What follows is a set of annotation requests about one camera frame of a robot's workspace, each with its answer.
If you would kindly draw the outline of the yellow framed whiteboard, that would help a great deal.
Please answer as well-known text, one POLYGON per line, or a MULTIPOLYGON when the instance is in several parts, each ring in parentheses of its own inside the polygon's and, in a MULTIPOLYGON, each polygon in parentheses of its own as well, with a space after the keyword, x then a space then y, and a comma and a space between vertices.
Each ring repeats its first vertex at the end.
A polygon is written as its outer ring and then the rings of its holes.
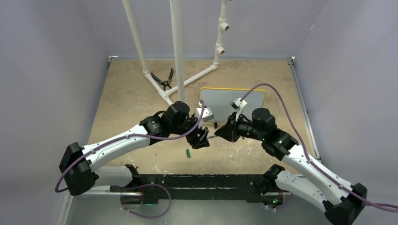
MULTIPOLYGON (((241 98, 248 89, 210 88, 199 89, 199 98, 204 100, 214 117, 208 123, 226 123, 228 117, 235 111, 230 103, 236 98, 241 98)), ((266 91, 253 90, 246 98, 247 105, 243 108, 243 114, 252 119, 252 111, 262 108, 265 103, 266 91)))

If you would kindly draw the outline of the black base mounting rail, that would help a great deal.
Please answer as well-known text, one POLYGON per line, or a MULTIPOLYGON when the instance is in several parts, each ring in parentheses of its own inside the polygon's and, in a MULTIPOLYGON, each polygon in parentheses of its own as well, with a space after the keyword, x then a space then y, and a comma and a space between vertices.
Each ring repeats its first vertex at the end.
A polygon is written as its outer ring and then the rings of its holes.
POLYGON ((126 187, 111 185, 110 192, 138 193, 144 204, 167 200, 241 200, 279 207, 290 194, 262 174, 140 174, 126 187))

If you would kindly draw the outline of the green marker cap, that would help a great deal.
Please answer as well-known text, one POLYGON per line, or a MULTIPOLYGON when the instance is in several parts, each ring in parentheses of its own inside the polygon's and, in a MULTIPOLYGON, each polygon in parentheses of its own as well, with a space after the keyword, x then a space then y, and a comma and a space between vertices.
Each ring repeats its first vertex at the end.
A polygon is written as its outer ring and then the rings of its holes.
POLYGON ((186 155, 187 155, 188 158, 191 158, 191 154, 190 154, 190 150, 189 149, 186 149, 186 155))

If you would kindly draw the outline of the aluminium extrusion frame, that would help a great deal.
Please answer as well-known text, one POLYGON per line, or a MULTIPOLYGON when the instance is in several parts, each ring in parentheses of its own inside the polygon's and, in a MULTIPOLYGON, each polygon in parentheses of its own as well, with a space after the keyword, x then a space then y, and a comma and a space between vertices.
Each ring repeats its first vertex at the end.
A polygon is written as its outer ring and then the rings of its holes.
POLYGON ((222 200, 173 200, 169 211, 156 219, 141 218, 123 210, 118 194, 73 197, 63 214, 65 225, 328 225, 325 215, 294 196, 273 212, 263 203, 222 200))

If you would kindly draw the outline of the white PVC pipe frame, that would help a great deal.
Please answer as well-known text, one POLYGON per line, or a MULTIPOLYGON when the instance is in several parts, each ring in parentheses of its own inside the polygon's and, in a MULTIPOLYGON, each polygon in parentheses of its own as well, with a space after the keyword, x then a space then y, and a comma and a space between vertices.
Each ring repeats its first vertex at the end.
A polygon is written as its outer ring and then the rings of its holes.
POLYGON ((172 35, 173 35, 173 47, 174 47, 174 59, 175 59, 175 69, 177 86, 169 89, 163 90, 160 85, 152 78, 144 55, 144 51, 141 45, 141 41, 138 34, 137 24, 132 12, 131 2, 129 0, 123 0, 123 7, 127 16, 127 20, 130 26, 130 30, 133 36, 134 44, 141 62, 142 73, 144 77, 152 84, 152 86, 157 90, 159 96, 168 105, 172 105, 173 102, 170 99, 171 94, 177 92, 178 100, 185 100, 185 86, 191 84, 192 82, 200 79, 201 77, 215 71, 219 67, 220 57, 225 54, 225 49, 223 48, 223 35, 225 32, 230 30, 230 25, 226 22, 226 13, 228 0, 221 1, 221 10, 218 18, 218 34, 217 41, 214 47, 214 60, 211 66, 204 69, 203 71, 197 73, 191 78, 184 80, 184 61, 183 61, 183 40, 182 40, 182 15, 181 15, 181 2, 179 0, 171 0, 170 13, 171 13, 171 25, 172 25, 172 35))

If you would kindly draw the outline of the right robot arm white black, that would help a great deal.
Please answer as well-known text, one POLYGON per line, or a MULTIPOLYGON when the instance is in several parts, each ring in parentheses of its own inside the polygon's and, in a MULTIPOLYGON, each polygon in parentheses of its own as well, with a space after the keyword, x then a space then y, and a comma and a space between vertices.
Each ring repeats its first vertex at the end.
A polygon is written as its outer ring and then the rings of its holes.
POLYGON ((284 167, 272 165, 263 175, 262 192, 285 190, 319 208, 333 225, 351 225, 365 208, 367 188, 339 178, 311 155, 287 132, 279 129, 266 108, 257 108, 252 119, 234 112, 215 135, 229 142, 240 137, 261 141, 267 154, 300 172, 298 177, 284 167))

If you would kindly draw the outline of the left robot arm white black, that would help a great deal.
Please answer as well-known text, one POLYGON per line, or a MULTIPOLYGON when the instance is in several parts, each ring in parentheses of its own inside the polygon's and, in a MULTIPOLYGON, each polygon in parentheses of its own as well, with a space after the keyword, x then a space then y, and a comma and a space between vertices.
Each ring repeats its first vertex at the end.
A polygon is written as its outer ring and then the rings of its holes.
POLYGON ((72 196, 76 196, 93 187, 107 185, 124 187, 129 192, 136 191, 140 179, 132 165, 109 167, 106 164, 133 150, 160 141, 185 138, 193 149, 209 147, 209 130, 202 124, 213 117, 213 112, 202 100, 194 114, 190 114, 186 103, 176 101, 167 110, 145 117, 127 131, 104 141, 85 146, 74 142, 67 146, 60 161, 61 177, 55 191, 69 191, 72 196))

